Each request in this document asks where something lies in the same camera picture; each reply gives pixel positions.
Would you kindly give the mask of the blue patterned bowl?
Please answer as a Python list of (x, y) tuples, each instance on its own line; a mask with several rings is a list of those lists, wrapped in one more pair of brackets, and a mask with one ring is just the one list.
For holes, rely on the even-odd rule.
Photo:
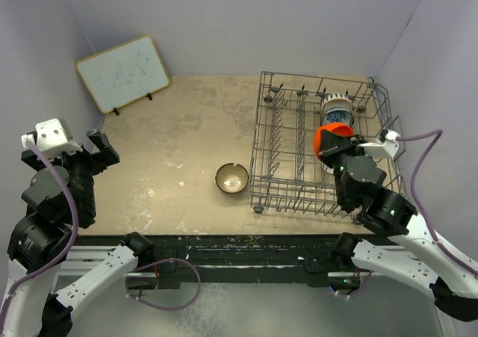
[(354, 116), (347, 109), (334, 108), (324, 113), (320, 121), (320, 124), (322, 126), (328, 125), (331, 123), (342, 123), (349, 127), (353, 127)]

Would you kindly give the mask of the white orange rimmed striped bowl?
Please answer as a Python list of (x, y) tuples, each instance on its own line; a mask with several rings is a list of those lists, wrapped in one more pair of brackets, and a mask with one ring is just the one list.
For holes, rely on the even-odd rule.
[(320, 111), (325, 114), (333, 109), (351, 112), (353, 104), (347, 95), (342, 93), (331, 93), (326, 95), (323, 99)]

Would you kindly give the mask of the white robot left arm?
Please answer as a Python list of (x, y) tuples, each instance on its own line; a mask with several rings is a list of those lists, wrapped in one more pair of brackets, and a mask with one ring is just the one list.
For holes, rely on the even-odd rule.
[(25, 136), (22, 161), (35, 174), (22, 193), (26, 214), (8, 244), (2, 336), (67, 336), (104, 290), (134, 269), (145, 271), (153, 264), (153, 243), (137, 232), (129, 233), (83, 277), (52, 290), (78, 230), (95, 221), (93, 177), (120, 161), (106, 135), (94, 129), (87, 137), (97, 152), (76, 146), (59, 128)]

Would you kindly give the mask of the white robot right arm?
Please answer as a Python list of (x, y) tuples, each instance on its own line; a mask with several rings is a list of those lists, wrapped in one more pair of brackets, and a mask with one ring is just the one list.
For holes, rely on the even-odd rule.
[(314, 153), (333, 171), (338, 206), (347, 213), (357, 211), (363, 227), (404, 248), (388, 252), (344, 233), (332, 252), (333, 265), (378, 272), (420, 291), (444, 314), (476, 321), (477, 261), (436, 232), (420, 200), (409, 202), (384, 185), (386, 174), (376, 160), (394, 158), (403, 141), (389, 129), (373, 143), (345, 124), (317, 129)]

